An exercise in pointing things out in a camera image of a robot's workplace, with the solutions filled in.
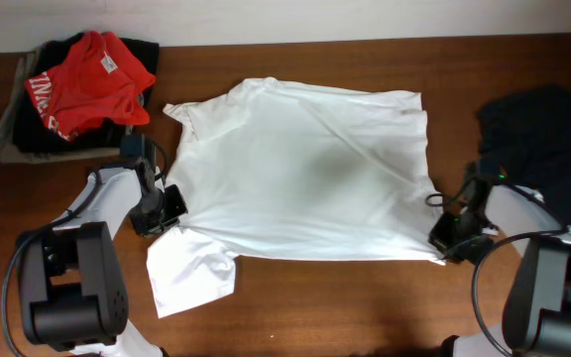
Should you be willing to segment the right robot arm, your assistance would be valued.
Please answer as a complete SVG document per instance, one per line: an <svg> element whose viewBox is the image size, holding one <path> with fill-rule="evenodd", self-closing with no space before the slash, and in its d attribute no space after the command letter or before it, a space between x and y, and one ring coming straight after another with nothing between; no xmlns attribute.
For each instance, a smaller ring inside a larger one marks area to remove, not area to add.
<svg viewBox="0 0 571 357"><path fill-rule="evenodd" d="M571 356L571 229L532 192L504 176L473 175L440 207L445 212L429 242L452 263L468 261L474 270L471 303L479 336L460 338L458 355ZM499 326L491 328L480 307L479 284L489 258L524 243Z"/></svg>

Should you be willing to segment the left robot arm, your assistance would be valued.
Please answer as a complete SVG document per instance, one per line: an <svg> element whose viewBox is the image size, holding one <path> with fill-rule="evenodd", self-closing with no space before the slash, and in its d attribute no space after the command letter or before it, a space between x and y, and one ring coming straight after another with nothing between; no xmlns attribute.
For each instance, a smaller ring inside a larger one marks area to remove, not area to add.
<svg viewBox="0 0 571 357"><path fill-rule="evenodd" d="M129 299L113 245L124 220L155 238L177 225L187 208L166 183L144 135L123 137L118 161L93 170L73 204L56 220L22 233L2 285L1 318L15 354L9 317L10 282L18 281L27 340L79 356L164 356L129 319Z"/></svg>

